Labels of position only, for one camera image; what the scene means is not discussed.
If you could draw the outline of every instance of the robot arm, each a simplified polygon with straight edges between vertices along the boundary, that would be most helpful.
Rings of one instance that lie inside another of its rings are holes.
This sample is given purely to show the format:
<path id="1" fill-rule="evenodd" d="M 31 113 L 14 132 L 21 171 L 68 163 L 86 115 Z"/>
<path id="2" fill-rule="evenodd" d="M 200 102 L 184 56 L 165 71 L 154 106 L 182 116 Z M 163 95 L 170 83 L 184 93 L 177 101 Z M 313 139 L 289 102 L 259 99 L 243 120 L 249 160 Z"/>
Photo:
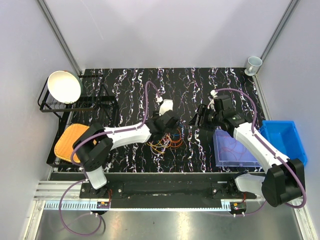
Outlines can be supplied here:
<path id="1" fill-rule="evenodd" d="M 142 123 L 138 123 L 131 126 L 104 128 L 99 123 L 92 124 L 73 144 L 73 149 L 93 135 L 111 132 L 88 141 L 76 152 L 92 187 L 97 190 L 107 183 L 103 165 L 111 150 L 128 144 L 158 141 L 166 134 L 175 132 L 179 121 L 180 119 L 173 112 L 172 100 L 165 99 L 159 111 L 154 112 L 152 118 L 142 126 Z"/>
<path id="2" fill-rule="evenodd" d="M 258 160 L 266 177 L 241 174 L 228 182 L 230 194 L 250 192 L 263 196 L 273 207 L 287 203 L 302 195 L 301 189 L 288 169 L 277 159 L 283 159 L 299 178 L 305 188 L 304 165 L 299 159 L 289 159 L 273 147 L 243 114 L 237 114 L 232 99 L 227 95 L 215 96 L 210 104 L 201 104 L 194 118 L 189 122 L 206 130 L 219 126 L 242 143 Z"/>

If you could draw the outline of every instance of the plastic crate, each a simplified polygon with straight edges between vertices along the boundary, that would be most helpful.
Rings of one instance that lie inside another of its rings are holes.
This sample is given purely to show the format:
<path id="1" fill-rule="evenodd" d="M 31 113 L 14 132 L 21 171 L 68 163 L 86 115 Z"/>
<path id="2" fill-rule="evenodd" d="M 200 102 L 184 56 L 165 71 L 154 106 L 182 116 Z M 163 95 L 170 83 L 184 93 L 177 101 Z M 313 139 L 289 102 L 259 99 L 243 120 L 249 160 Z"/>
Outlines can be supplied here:
<path id="1" fill-rule="evenodd" d="M 308 159 L 293 121 L 262 121 L 261 135 L 290 159 L 299 159 L 306 166 Z"/>
<path id="2" fill-rule="evenodd" d="M 213 146 L 217 167 L 260 167 L 251 152 L 226 131 L 220 129 L 214 131 Z"/>

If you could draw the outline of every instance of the shiny floor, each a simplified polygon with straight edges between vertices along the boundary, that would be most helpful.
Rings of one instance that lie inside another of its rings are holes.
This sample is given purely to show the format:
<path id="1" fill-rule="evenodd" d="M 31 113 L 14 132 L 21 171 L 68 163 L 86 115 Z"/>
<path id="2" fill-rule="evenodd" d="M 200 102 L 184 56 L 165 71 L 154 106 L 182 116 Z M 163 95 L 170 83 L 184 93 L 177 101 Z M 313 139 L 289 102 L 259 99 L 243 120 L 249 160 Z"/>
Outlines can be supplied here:
<path id="1" fill-rule="evenodd" d="M 259 207 L 248 202 L 248 211 Z M 89 233 L 98 219 L 87 215 L 75 221 L 83 211 L 65 211 L 63 218 L 76 232 Z M 103 215 L 106 226 L 87 239 L 90 240 L 301 240 L 303 239 L 294 211 L 288 206 L 273 208 L 268 204 L 252 216 L 223 217 L 207 212 L 109 211 Z M 78 240 L 61 230 L 56 210 L 45 210 L 38 229 L 37 240 Z"/>

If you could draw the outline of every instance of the black marble table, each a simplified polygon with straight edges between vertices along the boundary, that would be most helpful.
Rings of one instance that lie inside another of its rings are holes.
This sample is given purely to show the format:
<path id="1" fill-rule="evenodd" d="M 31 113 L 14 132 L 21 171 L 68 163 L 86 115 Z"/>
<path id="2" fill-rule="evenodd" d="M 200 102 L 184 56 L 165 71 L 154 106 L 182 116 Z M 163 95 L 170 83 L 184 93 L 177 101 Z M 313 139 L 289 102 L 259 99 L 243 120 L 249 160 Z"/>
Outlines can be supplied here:
<path id="1" fill-rule="evenodd" d="M 256 104 L 258 122 L 265 119 L 258 93 L 252 77 L 244 68 L 136 68 L 136 69 L 86 69 L 84 75 L 101 76 L 98 84 L 104 82 L 110 95 L 119 105 L 119 127 L 137 124 L 145 113 L 145 84 L 152 81 L 163 99 L 173 100 L 173 109 L 181 117 L 183 144 L 177 149 L 166 149 L 164 154 L 154 154 L 145 143 L 118 147 L 110 154 L 104 171 L 106 173 L 190 173 L 190 172 L 257 172 L 255 167 L 216 167 L 213 133 L 188 126 L 198 105 L 208 104 L 211 90 L 234 88 L 248 94 Z M 149 116 L 156 110 L 156 91 L 151 87 L 149 94 Z M 253 107 L 249 100 L 238 93 L 226 91 L 233 99 L 233 105 L 240 113 L 253 118 Z M 92 124 L 92 117 L 77 123 Z M 72 167 L 62 172 L 77 172 Z"/>

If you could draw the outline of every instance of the blue bin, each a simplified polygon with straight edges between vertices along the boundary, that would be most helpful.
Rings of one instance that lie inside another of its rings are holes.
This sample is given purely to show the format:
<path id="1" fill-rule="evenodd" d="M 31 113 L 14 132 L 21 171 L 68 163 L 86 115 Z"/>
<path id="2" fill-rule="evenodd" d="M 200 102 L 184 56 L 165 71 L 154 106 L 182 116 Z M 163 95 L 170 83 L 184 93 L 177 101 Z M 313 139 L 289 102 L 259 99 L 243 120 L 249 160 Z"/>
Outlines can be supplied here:
<path id="1" fill-rule="evenodd" d="M 293 121 L 262 121 L 261 135 L 290 159 L 299 159 L 306 166 L 308 159 Z"/>

